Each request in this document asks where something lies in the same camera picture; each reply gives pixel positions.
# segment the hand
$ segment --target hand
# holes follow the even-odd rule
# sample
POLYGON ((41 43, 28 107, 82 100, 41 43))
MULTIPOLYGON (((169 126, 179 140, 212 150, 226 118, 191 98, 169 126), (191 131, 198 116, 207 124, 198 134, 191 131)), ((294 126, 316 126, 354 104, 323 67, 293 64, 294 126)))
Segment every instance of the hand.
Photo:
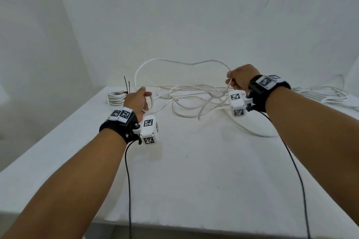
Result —
POLYGON ((148 104, 145 97, 152 96, 151 92, 146 92, 146 87, 141 87, 136 93, 130 93, 126 96, 124 107, 132 109, 137 117, 138 122, 141 122, 145 114, 142 109, 148 111, 148 104))
POLYGON ((231 86, 235 90, 245 90, 249 92, 249 82, 250 80, 260 75, 259 71, 251 64, 246 64, 244 66, 238 67, 227 73, 227 79, 225 82, 228 84, 230 79, 232 79, 231 86))

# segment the forearm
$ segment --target forearm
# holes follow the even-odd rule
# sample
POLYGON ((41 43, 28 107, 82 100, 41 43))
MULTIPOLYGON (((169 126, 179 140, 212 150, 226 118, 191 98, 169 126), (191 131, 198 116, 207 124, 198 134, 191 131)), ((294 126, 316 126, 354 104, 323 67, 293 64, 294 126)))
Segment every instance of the forearm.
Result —
POLYGON ((125 148, 119 134, 102 130, 45 182, 4 239, 81 238, 111 188, 125 148))
POLYGON ((295 156, 359 224, 359 121, 284 87, 266 110, 295 156))

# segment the wristband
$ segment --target wristband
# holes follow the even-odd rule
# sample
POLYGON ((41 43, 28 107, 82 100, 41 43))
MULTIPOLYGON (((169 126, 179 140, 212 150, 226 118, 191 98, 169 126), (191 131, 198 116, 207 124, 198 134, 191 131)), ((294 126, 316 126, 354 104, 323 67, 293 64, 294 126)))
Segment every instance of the wristband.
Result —
POLYGON ((131 141, 139 140, 141 144, 141 139, 138 134, 134 134, 134 129, 139 129, 140 124, 138 123, 135 113, 126 107, 123 107, 122 110, 114 110, 110 117, 100 126, 100 130, 104 128, 110 128, 113 131, 117 132, 128 144, 131 141))
POLYGON ((271 92, 276 88, 283 86, 291 89, 289 83, 277 75, 257 75, 249 82, 249 95, 248 97, 253 98, 252 106, 253 110, 266 112, 266 101, 271 92))

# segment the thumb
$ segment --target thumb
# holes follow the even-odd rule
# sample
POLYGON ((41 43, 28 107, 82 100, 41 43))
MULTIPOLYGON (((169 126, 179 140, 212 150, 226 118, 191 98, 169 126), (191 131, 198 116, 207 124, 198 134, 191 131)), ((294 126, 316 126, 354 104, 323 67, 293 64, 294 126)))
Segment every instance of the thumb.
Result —
POLYGON ((146 92, 146 87, 142 86, 140 89, 138 89, 136 94, 143 96, 145 92, 146 92))

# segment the table surface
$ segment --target table surface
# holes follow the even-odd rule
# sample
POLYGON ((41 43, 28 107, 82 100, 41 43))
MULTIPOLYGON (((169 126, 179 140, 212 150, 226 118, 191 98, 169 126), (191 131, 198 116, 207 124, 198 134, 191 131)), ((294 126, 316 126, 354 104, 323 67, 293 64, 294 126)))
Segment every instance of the table surface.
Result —
MULTIPOLYGON (((0 173, 0 213, 19 214, 39 187, 98 132, 111 112, 106 87, 0 173)), ((359 99, 351 97, 359 105, 359 99)), ((154 109, 167 100, 156 100, 154 109)), ((359 118, 359 113, 338 108, 359 118)), ((206 232, 305 237, 300 182, 280 138, 250 135, 217 110, 183 118, 167 105, 156 114, 159 143, 128 151, 134 225, 206 232)), ((262 115, 239 120, 276 133, 262 115)), ((312 236, 357 238, 359 228, 297 161, 305 184, 312 236)), ((128 223, 124 159, 94 221, 128 223)))

